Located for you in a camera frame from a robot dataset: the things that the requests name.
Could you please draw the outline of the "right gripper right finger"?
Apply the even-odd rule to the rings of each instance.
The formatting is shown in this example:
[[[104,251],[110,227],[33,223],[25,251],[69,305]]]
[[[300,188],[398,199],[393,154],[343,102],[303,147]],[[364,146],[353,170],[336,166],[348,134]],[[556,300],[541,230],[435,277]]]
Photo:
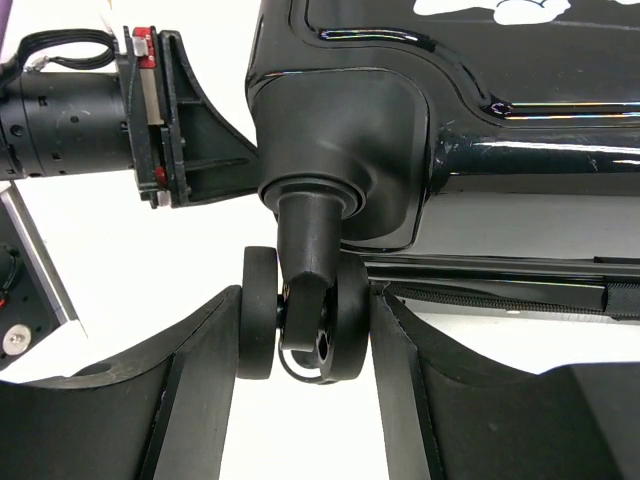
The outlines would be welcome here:
[[[393,479],[635,479],[639,367],[531,374],[371,295],[371,346]]]

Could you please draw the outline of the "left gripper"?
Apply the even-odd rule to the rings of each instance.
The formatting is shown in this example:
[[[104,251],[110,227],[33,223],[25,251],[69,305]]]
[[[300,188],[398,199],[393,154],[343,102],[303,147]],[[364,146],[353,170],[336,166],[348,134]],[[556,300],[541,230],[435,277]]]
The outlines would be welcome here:
[[[152,207],[167,192],[172,206],[256,193],[257,149],[207,98],[179,32],[124,34],[46,30],[20,41],[1,65],[2,180],[129,170]],[[163,126],[144,90],[158,65]]]

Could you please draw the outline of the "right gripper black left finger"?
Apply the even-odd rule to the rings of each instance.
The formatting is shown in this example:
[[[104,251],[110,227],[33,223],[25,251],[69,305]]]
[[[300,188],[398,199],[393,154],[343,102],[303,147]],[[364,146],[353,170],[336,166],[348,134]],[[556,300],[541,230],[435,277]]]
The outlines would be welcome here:
[[[216,479],[241,290],[71,377],[1,385],[4,479]]]

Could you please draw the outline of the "black kids suitcase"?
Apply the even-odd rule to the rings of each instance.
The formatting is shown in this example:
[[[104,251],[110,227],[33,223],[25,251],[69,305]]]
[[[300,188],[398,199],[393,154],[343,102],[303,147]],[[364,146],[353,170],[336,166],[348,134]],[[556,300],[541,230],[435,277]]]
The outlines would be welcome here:
[[[246,95],[273,248],[238,374],[355,378],[368,289],[639,317],[635,1],[265,1]]]

